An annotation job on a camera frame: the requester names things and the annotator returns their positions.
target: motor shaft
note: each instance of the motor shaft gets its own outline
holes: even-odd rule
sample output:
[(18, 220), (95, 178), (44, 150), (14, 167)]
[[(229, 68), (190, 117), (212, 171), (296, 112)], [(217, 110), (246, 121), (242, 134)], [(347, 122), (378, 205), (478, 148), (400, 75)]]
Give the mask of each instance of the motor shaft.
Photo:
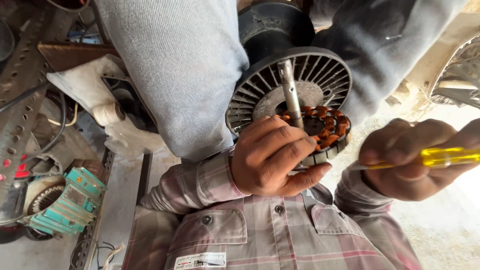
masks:
[(292, 126), (303, 129), (303, 119), (301, 117), (300, 104), (297, 96), (297, 88), (295, 87), (295, 79), (293, 78), (293, 67), (290, 59), (278, 62), (280, 71), (280, 80), (282, 81), (283, 94), (287, 101), (289, 123)]

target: person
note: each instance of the person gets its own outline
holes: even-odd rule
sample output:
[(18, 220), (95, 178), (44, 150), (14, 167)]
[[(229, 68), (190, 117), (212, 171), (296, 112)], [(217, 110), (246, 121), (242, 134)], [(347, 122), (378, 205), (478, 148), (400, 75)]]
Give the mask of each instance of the person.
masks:
[(278, 117), (263, 117), (236, 145), (199, 163), (171, 167), (137, 206), (123, 263), (137, 269), (421, 269), (392, 201), (421, 201), (477, 164), (430, 169), (422, 149), (480, 148), (480, 119), (457, 132), (437, 120), (393, 119), (371, 133), (335, 197), (318, 183), (331, 165), (289, 172), (316, 141)]
[[(373, 115), (467, 0), (311, 0), (314, 43), (342, 58), (353, 125)], [(236, 0), (97, 0), (100, 17), (170, 151), (201, 161), (233, 145), (225, 112), (248, 68)]]

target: white wire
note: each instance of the white wire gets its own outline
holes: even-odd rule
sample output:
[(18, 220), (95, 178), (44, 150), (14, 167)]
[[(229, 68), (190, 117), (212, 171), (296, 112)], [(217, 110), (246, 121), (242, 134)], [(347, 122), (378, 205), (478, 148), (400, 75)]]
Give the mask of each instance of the white wire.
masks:
[(52, 0), (47, 0), (47, 2), (49, 2), (50, 4), (56, 6), (57, 8), (61, 9), (61, 10), (64, 10), (64, 11), (67, 11), (67, 12), (81, 12), (83, 11), (84, 9), (86, 9), (88, 7), (88, 4), (90, 4), (90, 0), (87, 0), (87, 2), (85, 2), (85, 5), (83, 5), (81, 8), (79, 9), (69, 9), (69, 8), (66, 8), (66, 7), (62, 7), (60, 6), (59, 4), (55, 3), (54, 1)]
[[(78, 111), (78, 103), (75, 103), (75, 114), (73, 116), (73, 119), (70, 123), (66, 124), (65, 126), (71, 126), (75, 124), (75, 122), (77, 122), (77, 111)], [(48, 121), (54, 125), (61, 126), (61, 124), (55, 120), (49, 119)]]

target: yellow screwdriver handle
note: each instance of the yellow screwdriver handle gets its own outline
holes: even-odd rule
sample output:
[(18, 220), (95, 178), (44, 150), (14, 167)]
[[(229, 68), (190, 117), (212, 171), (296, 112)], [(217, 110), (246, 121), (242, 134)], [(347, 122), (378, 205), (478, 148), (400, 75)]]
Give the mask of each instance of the yellow screwdriver handle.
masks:
[(480, 161), (480, 149), (430, 148), (421, 152), (423, 165), (432, 168), (446, 168), (455, 164), (476, 163)]

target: right hand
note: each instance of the right hand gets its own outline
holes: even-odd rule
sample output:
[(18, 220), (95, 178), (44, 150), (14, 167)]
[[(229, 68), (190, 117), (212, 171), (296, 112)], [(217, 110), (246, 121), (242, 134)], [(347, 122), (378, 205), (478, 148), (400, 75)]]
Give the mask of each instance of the right hand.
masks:
[(365, 170), (364, 181), (376, 191), (404, 201), (421, 201), (438, 193), (479, 163), (457, 164), (446, 168), (423, 166), (418, 156), (422, 149), (439, 147), (480, 148), (480, 119), (457, 132), (442, 121), (428, 119), (415, 126), (393, 119), (371, 133), (360, 149), (359, 161), (374, 165), (385, 160), (395, 165), (381, 170)]
[(288, 175), (310, 155), (317, 142), (278, 117), (264, 116), (242, 131), (230, 163), (233, 180), (244, 194), (295, 196), (316, 185), (329, 163)]

